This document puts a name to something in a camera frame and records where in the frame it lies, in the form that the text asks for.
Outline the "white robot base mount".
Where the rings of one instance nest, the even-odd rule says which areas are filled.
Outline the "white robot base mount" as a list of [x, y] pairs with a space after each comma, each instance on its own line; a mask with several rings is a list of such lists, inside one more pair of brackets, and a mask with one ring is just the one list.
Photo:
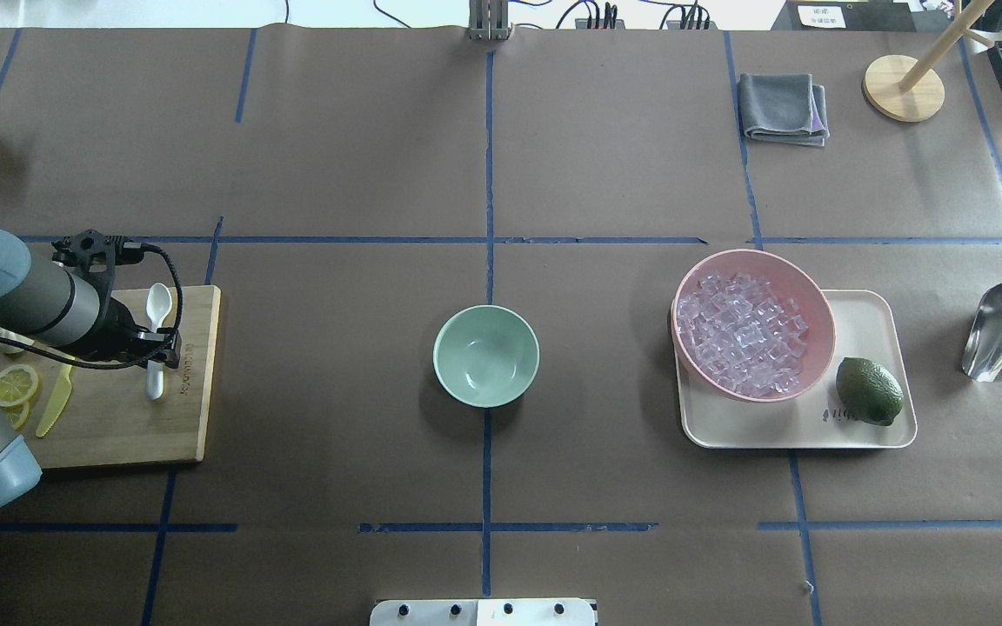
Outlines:
[[375, 603], [370, 625], [597, 625], [595, 601], [577, 597], [398, 599]]

